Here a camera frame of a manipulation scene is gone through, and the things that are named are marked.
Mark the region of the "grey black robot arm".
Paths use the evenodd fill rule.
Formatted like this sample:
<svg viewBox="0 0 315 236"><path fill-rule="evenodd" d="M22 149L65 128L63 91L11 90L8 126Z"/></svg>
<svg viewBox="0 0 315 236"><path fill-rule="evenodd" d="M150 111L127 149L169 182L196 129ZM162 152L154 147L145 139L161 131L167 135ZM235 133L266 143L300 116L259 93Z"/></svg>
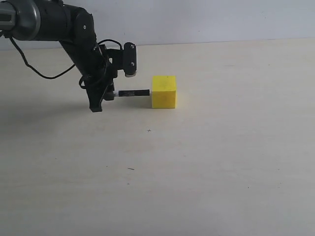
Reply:
<svg viewBox="0 0 315 236"><path fill-rule="evenodd" d="M2 0L0 34L18 50L25 65L44 79L31 66L16 41L56 41L73 62L82 77L79 86L87 93L92 112L102 112L102 101L113 91L113 72L106 47L97 42L94 18L86 9L61 0Z"/></svg>

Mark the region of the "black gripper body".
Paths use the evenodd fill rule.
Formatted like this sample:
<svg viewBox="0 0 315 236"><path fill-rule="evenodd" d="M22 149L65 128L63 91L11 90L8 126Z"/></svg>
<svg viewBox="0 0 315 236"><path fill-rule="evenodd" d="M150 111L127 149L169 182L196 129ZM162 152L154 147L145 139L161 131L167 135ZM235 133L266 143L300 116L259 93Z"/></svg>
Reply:
<svg viewBox="0 0 315 236"><path fill-rule="evenodd" d="M105 44L95 44L89 59L89 70L82 73L82 89L94 94L112 93L115 90L114 79L118 76L123 64L123 46L108 49Z"/></svg>

